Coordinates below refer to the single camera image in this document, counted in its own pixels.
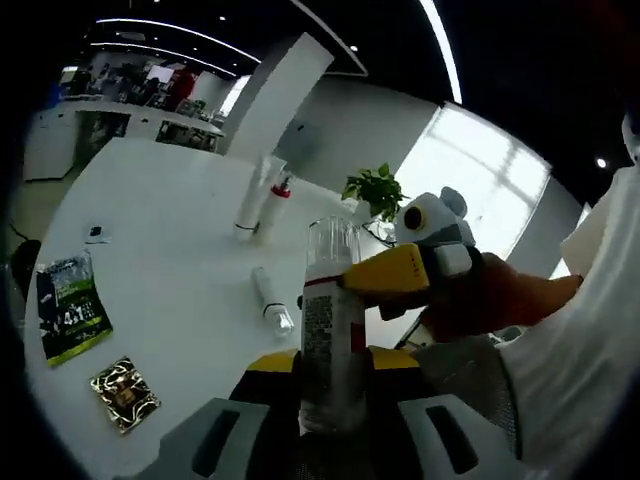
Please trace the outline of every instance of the ceiling light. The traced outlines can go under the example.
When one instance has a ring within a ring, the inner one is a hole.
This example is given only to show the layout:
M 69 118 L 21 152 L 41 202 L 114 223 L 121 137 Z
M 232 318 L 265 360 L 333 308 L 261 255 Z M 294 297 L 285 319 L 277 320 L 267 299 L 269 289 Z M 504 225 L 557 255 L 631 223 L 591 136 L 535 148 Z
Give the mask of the ceiling light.
M 129 23 L 145 23 L 147 25 L 156 25 L 158 27 L 167 27 L 173 28 L 175 30 L 180 30 L 182 32 L 191 33 L 192 35 L 197 35 L 202 38 L 206 38 L 207 40 L 211 40 L 212 42 L 216 42 L 219 45 L 223 45 L 227 48 L 230 48 L 234 52 L 238 52 L 241 55 L 244 55 L 247 58 L 250 58 L 254 62 L 261 63 L 253 55 L 249 55 L 247 52 L 243 52 L 239 48 L 234 47 L 233 45 L 229 45 L 228 43 L 223 42 L 222 40 L 218 40 L 217 38 L 210 37 L 209 35 L 205 35 L 204 33 L 196 32 L 195 30 L 189 30 L 188 28 L 178 27 L 177 25 L 171 25 L 170 23 L 156 22 L 154 20 L 141 20 L 137 18 L 103 18 L 102 20 L 97 20 L 96 23 L 108 23 L 108 22 L 129 22 Z
M 136 45 L 135 43 L 118 43 L 118 42 L 101 42 L 101 43 L 92 43 L 91 44 L 92 47 L 100 47 L 102 45 L 113 45 L 115 47 L 136 47 L 136 48 L 142 48 L 144 50 L 154 50 L 156 52 L 168 53 L 169 55 L 175 55 L 177 57 L 182 57 L 182 58 L 186 58 L 188 60 L 193 60 L 194 62 L 202 63 L 203 65 L 207 65 L 208 67 L 215 68 L 216 70 L 220 70 L 221 72 L 229 74 L 232 77 L 236 76 L 235 73 L 230 72 L 229 70 L 225 70 L 224 68 L 220 68 L 220 67 L 218 67 L 216 65 L 213 65 L 211 63 L 207 63 L 205 61 L 198 60 L 197 58 L 193 58 L 193 57 L 190 57 L 188 55 L 184 55 L 182 53 L 172 52 L 171 50 L 165 50 L 164 48 L 148 47 L 147 45 Z
M 444 60 L 444 66 L 447 69 L 447 75 L 449 76 L 449 84 L 451 85 L 451 94 L 453 99 L 462 104 L 462 93 L 460 92 L 460 82 L 458 81 L 458 71 L 456 70 L 456 63 L 453 61 L 453 53 L 451 52 L 451 45 L 447 38 L 447 32 L 444 30 L 438 10 L 433 4 L 433 0 L 420 0 L 422 8 L 429 18 L 433 33 L 436 35 L 438 46 L 440 47 L 440 54 Z
M 302 11 L 302 13 L 304 13 L 305 15 L 307 15 L 311 20 L 313 20 L 315 23 L 318 24 L 318 26 L 324 30 L 327 35 L 329 35 L 331 38 L 333 38 L 333 40 L 340 45 L 340 48 L 342 48 L 345 53 L 347 55 L 349 55 L 349 57 L 351 58 L 351 60 L 353 60 L 353 62 L 358 66 L 358 68 L 361 70 L 361 73 L 352 73 L 352 72 L 327 72 L 328 74 L 334 74 L 334 75 L 347 75 L 347 76 L 351 76 L 351 77 L 368 77 L 369 76 L 369 71 L 367 70 L 367 68 L 362 64 L 362 62 L 358 59 L 358 57 L 355 56 L 355 54 L 351 51 L 351 49 L 347 46 L 347 44 L 345 44 L 342 39 L 336 34 L 336 32 L 334 32 L 333 30 L 331 30 L 331 28 L 329 27 L 329 25 L 327 25 L 320 17 L 318 17 L 318 15 L 316 15 L 315 13 L 313 13 L 313 11 L 307 7 L 306 5 L 304 5 L 304 3 L 302 3 L 302 0 L 290 0 L 291 3 L 293 3 L 297 8 L 300 9 L 300 11 Z

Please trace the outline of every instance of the gray cloth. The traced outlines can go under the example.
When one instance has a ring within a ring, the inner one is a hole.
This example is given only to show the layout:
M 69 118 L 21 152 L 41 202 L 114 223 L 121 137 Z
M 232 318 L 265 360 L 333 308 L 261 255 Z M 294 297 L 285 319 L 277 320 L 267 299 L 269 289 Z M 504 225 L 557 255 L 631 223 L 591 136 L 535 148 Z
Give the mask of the gray cloth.
M 486 335 L 416 350 L 413 357 L 439 395 L 460 398 L 507 434 L 520 457 L 518 416 L 500 353 Z

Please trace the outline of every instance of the white bottle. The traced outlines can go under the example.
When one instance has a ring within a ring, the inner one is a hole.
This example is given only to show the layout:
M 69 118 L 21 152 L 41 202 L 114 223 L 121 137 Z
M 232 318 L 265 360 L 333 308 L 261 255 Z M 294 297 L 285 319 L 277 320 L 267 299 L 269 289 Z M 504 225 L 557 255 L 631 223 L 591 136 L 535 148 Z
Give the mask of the white bottle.
M 267 194 L 267 185 L 273 184 L 284 165 L 284 160 L 269 155 L 263 155 L 258 160 L 234 222 L 234 235 L 238 240 L 249 240 L 253 235 Z
M 255 267 L 251 271 L 251 278 L 262 303 L 262 316 L 273 329 L 276 337 L 284 338 L 293 332 L 295 324 L 287 307 L 276 296 L 271 278 L 262 267 Z
M 283 171 L 278 182 L 271 187 L 253 232 L 255 243 L 263 245 L 268 243 L 273 236 L 276 223 L 282 216 L 287 200 L 291 196 L 291 185 L 294 180 L 295 176 L 291 172 Z

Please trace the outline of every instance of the small black object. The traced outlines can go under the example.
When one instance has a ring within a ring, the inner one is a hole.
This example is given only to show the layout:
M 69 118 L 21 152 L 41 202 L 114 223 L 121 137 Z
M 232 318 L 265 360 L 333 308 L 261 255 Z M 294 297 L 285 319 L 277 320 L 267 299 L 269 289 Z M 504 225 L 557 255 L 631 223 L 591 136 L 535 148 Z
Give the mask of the small black object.
M 33 267 L 36 264 L 41 243 L 38 240 L 27 240 L 22 242 L 10 259 L 11 274 L 15 280 L 22 298 L 27 299 L 29 293 L 29 282 L 33 274 Z
M 418 207 L 411 207 L 404 213 L 404 225 L 409 230 L 418 230 L 422 225 L 422 212 Z

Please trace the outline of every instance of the white pillar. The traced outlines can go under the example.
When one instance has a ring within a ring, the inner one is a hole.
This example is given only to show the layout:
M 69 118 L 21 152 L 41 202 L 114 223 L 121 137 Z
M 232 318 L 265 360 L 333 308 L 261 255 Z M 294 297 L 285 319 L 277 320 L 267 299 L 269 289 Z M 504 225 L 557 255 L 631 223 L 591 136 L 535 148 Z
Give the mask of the white pillar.
M 207 113 L 217 111 L 229 94 L 233 83 L 233 81 L 223 80 L 213 73 L 203 71 L 196 79 L 189 100 L 204 100 L 204 111 Z
M 220 153 L 256 161 L 273 152 L 298 107 L 332 61 L 333 55 L 307 33 L 274 48 L 229 112 L 222 127 L 226 137 Z

